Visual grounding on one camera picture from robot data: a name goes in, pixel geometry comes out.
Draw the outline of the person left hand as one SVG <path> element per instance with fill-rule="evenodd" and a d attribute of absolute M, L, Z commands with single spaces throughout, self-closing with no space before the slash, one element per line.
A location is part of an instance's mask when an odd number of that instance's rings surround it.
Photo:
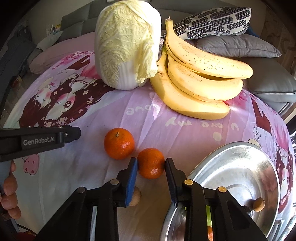
<path fill-rule="evenodd" d="M 1 205 L 13 219 L 19 219 L 21 217 L 21 210 L 18 207 L 18 199 L 16 190 L 18 184 L 13 172 L 16 170 L 14 161 L 11 161 L 9 176 L 5 179 L 3 184 L 4 194 L 1 196 Z"/>

